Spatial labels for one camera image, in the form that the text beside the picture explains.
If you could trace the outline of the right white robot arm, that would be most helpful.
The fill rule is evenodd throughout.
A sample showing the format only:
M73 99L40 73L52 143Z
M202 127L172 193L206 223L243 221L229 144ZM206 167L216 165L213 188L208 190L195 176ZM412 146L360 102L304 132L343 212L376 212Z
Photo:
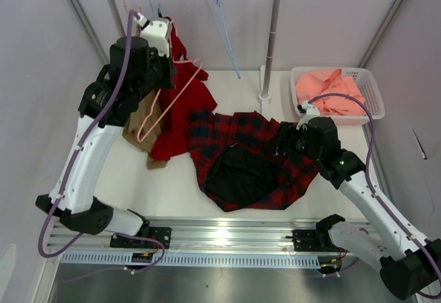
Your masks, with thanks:
M400 300L421 295L424 288L440 280L440 239L431 240L414 227L372 183L368 165L341 147L330 118L284 122L273 142L277 154L312 160L319 174L358 208L376 233L371 236L337 217L315 232L320 249L336 246L348 250L377 271L389 292Z

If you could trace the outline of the red plaid skirt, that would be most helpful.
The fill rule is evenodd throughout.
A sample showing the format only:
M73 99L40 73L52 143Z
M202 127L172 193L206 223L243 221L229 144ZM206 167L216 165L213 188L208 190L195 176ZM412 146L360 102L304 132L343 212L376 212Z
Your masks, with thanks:
M290 207L305 195L318 168L299 154L276 154L272 141L279 131L278 121L258 112L193 112L188 152L199 189L224 212Z

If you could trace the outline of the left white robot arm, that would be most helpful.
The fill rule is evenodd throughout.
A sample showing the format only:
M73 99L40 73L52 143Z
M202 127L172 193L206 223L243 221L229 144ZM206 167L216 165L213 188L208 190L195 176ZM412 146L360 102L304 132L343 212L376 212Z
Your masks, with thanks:
M83 93L70 159L54 189L37 197L40 210L52 212L75 232L124 233L136 248L148 243L150 232L143 216L101 202L94 190L107 154L130 114L151 91L172 87L172 72L171 61L141 37L122 37L111 45L110 64L102 67Z

